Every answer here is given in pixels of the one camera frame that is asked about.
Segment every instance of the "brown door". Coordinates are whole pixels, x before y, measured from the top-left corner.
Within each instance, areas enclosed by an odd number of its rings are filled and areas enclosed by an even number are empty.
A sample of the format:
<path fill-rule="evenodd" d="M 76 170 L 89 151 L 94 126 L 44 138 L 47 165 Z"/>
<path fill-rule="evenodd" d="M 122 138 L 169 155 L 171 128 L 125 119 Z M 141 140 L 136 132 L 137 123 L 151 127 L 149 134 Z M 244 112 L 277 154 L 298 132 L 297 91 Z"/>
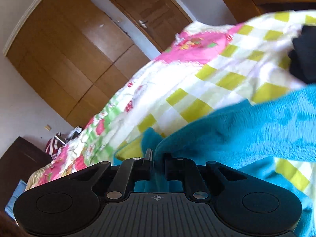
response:
<path fill-rule="evenodd" d="M 174 36 L 191 23 L 188 15 L 172 0 L 111 0 L 149 40 L 163 51 Z"/>

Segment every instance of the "bed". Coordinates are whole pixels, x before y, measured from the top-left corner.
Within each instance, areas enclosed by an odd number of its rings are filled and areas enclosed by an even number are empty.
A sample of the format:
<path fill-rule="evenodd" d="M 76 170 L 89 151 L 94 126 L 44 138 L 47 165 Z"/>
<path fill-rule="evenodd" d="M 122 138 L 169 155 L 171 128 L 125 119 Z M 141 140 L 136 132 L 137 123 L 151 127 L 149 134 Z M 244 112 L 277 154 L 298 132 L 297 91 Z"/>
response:
<path fill-rule="evenodd" d="M 100 161 L 143 157 L 142 133 L 162 137 L 212 111 L 248 99 L 262 103 L 302 88 L 288 72 L 292 39 L 316 11 L 268 13 L 236 26 L 188 25 L 173 44 L 141 68 L 84 131 L 30 177 L 26 189 Z M 315 202 L 314 163 L 275 158 L 276 171 Z"/>

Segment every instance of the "black garment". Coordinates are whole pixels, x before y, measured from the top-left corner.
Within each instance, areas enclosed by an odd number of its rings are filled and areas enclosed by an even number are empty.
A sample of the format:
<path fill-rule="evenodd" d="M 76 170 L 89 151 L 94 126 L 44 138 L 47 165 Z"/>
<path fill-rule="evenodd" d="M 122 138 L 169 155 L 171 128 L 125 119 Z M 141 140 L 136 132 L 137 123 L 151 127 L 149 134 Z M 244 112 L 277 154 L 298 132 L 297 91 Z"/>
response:
<path fill-rule="evenodd" d="M 303 26 L 293 46 L 289 52 L 290 73 L 306 84 L 316 83 L 316 26 Z"/>

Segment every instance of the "blue blanket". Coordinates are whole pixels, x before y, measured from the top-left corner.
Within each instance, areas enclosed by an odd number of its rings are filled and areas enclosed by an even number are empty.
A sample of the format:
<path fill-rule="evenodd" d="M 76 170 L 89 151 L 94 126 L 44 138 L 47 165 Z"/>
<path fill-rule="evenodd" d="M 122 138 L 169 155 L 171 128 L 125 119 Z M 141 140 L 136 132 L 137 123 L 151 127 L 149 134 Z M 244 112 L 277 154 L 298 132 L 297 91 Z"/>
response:
<path fill-rule="evenodd" d="M 142 150 L 154 150 L 156 174 L 150 182 L 138 183 L 136 189 L 146 192 L 181 189 L 178 183 L 168 182 L 159 174 L 164 153 L 192 159 L 199 165 L 218 161 L 295 193 L 303 205 L 295 234 L 314 236 L 311 200 L 274 171 L 272 157 L 316 162 L 315 129 L 316 85 L 267 103 L 251 106 L 246 100 L 217 110 L 165 139 L 149 128 L 144 133 Z"/>

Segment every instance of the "dark brown furniture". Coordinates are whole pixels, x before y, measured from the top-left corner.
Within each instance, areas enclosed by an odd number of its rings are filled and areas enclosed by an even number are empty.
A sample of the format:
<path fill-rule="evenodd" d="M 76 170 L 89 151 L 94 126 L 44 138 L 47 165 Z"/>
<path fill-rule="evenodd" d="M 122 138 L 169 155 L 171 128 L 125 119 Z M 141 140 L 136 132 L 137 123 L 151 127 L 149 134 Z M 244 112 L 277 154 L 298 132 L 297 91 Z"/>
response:
<path fill-rule="evenodd" d="M 316 0 L 223 0 L 238 23 L 267 12 L 316 9 Z"/>
<path fill-rule="evenodd" d="M 27 183 L 32 173 L 51 161 L 50 155 L 18 137 L 0 158 L 0 211 L 4 211 L 20 180 Z"/>

